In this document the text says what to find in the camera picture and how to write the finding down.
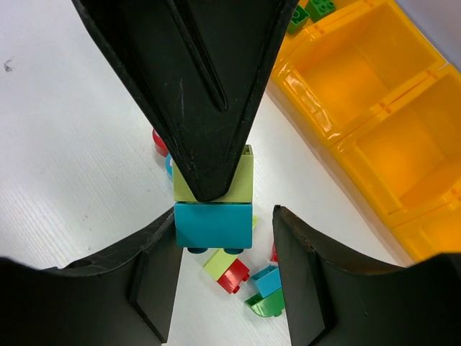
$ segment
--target black plastic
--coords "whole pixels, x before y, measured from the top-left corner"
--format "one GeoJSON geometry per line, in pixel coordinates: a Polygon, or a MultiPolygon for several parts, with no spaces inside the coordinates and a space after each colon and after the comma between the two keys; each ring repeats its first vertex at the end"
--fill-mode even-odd
{"type": "Polygon", "coordinates": [[[226,194],[297,0],[72,1],[196,199],[226,194]]]}
{"type": "Polygon", "coordinates": [[[161,345],[181,258],[171,210],[62,270],[0,258],[0,345],[161,345]]]}
{"type": "Polygon", "coordinates": [[[461,254],[401,268],[284,207],[273,223],[292,345],[461,345],[461,254]]]}

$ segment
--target white table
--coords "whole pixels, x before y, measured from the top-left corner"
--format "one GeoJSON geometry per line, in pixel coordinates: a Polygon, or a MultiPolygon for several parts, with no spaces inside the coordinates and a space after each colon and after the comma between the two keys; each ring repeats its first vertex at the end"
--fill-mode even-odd
{"type": "MultiPolygon", "coordinates": [[[[432,35],[443,33],[435,27],[432,35]]],[[[1,0],[0,63],[11,69],[0,69],[1,256],[63,267],[173,205],[152,127],[70,0],[1,0]]],[[[267,96],[249,143],[260,217],[254,248],[242,255],[251,269],[269,259],[275,204],[349,247],[398,262],[267,96]]],[[[252,289],[228,295],[201,268],[209,256],[184,252],[168,345],[288,345],[286,316],[253,315],[243,304],[252,289]]]]}

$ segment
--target red block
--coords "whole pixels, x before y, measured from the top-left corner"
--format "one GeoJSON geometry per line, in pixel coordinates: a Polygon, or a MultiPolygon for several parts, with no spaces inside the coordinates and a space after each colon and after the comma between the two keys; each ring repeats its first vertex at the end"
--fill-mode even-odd
{"type": "Polygon", "coordinates": [[[155,129],[152,130],[152,138],[153,138],[153,142],[156,144],[157,152],[160,155],[166,157],[166,155],[168,155],[168,149],[167,149],[164,141],[160,138],[160,136],[158,135],[158,133],[157,133],[157,131],[155,129]]]}
{"type": "Polygon", "coordinates": [[[272,257],[271,262],[277,262],[277,251],[275,251],[275,244],[272,243],[272,257]]]}
{"type": "Polygon", "coordinates": [[[240,290],[242,281],[250,278],[250,269],[245,266],[239,259],[233,261],[232,265],[218,279],[218,283],[228,292],[237,293],[240,290]]]}

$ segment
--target yellow plastic bin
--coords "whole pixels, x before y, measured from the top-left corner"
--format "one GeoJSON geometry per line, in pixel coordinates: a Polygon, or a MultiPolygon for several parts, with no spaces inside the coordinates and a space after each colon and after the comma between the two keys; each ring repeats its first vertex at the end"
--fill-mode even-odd
{"type": "Polygon", "coordinates": [[[461,201],[455,199],[415,221],[395,227],[392,233],[417,262],[440,252],[461,252],[461,201]]]}
{"type": "Polygon", "coordinates": [[[461,76],[451,65],[425,74],[428,79],[331,148],[389,227],[461,193],[461,76]]]}
{"type": "MultiPolygon", "coordinates": [[[[299,5],[302,8],[305,8],[305,5],[308,3],[308,0],[300,0],[299,5]]],[[[341,19],[348,13],[351,13],[361,6],[365,5],[364,0],[336,0],[334,1],[336,11],[332,14],[328,15],[327,17],[319,20],[315,26],[317,25],[327,25],[328,23],[335,22],[338,19],[341,19]]],[[[312,19],[309,19],[304,28],[297,32],[294,35],[286,34],[285,38],[283,39],[282,46],[280,47],[279,54],[274,64],[274,68],[276,68],[283,60],[288,57],[288,55],[293,52],[293,50],[302,44],[302,42],[307,38],[309,39],[309,27],[314,25],[312,19]]]]}
{"type": "Polygon", "coordinates": [[[327,147],[392,103],[390,96],[400,97],[396,89],[445,64],[393,1],[363,2],[306,29],[309,38],[272,76],[327,147]]]}

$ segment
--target white tabletop surface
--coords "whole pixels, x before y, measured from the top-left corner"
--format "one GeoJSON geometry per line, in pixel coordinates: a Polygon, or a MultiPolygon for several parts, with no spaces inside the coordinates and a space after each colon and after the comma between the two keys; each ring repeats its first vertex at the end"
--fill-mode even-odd
{"type": "MultiPolygon", "coordinates": [[[[0,256],[63,267],[161,215],[173,205],[172,186],[151,125],[71,1],[0,3],[0,256]]],[[[349,247],[398,262],[268,96],[248,142],[260,222],[241,258],[252,270],[267,265],[275,204],[349,247]]],[[[288,345],[285,314],[254,315],[243,304],[251,287],[228,295],[201,268],[209,256],[184,252],[168,345],[288,345]]]]}

